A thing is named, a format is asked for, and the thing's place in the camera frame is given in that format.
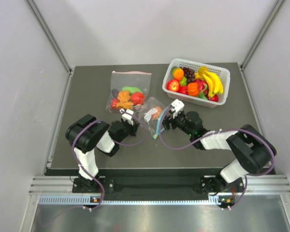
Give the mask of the orange fake ginger in bag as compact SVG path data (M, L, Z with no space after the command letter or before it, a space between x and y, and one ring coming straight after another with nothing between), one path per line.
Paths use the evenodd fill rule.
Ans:
M120 100L121 109L133 109L134 104L130 101L129 91L120 91L117 98Z

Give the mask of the red fake tomato in bag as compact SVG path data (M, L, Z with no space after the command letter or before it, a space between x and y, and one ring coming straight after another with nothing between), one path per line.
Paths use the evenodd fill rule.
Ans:
M130 100L134 105L142 105L145 101L145 96L141 92L134 92L131 95Z

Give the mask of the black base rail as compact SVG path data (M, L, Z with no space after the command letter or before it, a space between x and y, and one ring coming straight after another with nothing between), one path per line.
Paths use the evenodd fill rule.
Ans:
M96 179L104 187L107 198L131 193L133 197L187 191L192 194L232 192L236 184L228 184L218 168L184 169L101 169Z

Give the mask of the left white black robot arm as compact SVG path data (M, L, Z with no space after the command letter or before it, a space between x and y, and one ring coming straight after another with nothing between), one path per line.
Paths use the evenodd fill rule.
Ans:
M119 150L120 143L128 136L135 136L140 123L131 115L122 115L119 121L108 124L95 123L96 117L87 114L68 127L65 138L69 141L78 159L79 178L88 191L96 191L100 180L96 177L99 169L95 162L95 149L112 157Z

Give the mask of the fake peach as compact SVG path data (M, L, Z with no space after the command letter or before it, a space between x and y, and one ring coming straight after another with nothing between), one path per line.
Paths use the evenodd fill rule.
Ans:
M151 109L151 118L153 120L158 120L162 113L162 109L158 106Z

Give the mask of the pink fake dragon fruit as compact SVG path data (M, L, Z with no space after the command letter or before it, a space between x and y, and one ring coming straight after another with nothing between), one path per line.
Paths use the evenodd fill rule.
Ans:
M201 79L197 79L196 83L199 86L199 91L200 91L199 98L206 100L207 99L206 95L208 94L208 85L207 85L207 83L204 80L201 80Z

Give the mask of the orange green fake mango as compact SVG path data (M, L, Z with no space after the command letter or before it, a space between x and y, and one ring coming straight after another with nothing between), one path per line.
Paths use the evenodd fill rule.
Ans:
M173 78L178 80L178 81L182 80L184 77L183 69L181 69L177 66L172 67L171 74L172 74Z

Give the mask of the red fake strawberry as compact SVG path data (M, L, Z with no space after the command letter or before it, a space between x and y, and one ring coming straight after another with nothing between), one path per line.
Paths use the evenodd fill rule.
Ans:
M209 101L212 101L212 102L218 102L219 101L219 97L217 94L213 95L212 97L210 97L209 95L206 95L207 99Z

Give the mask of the purple fake grapes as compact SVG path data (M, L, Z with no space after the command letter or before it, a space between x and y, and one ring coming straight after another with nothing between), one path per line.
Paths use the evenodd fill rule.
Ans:
M184 71L184 76L187 79L187 84L194 82L195 81L195 71L191 68L188 68L188 67L183 67L182 69Z

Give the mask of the white plastic basket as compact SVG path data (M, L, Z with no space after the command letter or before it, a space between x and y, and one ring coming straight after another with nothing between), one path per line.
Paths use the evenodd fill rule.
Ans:
M215 108L226 102L231 74L221 67L175 58L162 89L170 98Z

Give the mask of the small red fake chili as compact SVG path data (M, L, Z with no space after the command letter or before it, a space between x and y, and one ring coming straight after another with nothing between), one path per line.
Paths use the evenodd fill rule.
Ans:
M120 110L120 100L118 98L115 98L111 101L110 107L112 110Z

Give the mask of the green fake apple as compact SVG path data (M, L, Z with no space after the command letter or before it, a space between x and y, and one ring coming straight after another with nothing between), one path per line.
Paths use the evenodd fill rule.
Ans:
M184 76L179 83L181 87L187 86L187 78Z

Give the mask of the green fake pepper in bag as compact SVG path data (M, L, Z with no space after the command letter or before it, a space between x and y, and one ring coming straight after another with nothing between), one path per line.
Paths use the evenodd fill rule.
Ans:
M140 92L140 93L143 93L142 90L138 87L123 87L121 89L121 91L129 91L130 94L133 94L135 92Z

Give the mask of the blue-zip clear bag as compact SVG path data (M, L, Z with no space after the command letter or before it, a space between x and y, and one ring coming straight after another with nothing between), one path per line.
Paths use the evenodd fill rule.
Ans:
M163 126L159 126L165 110L166 106L164 104L154 97L149 97L138 113L138 119L142 123L142 127L154 139L157 139L159 134L165 130Z

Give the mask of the orange fake pumpkin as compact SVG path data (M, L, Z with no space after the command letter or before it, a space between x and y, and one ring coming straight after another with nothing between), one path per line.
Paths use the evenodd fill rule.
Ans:
M198 97L199 96L199 93L200 93L199 86L198 86L198 84L196 82L189 83L187 85L187 87L188 87L187 91L188 91L188 95L189 96L192 96L192 97Z

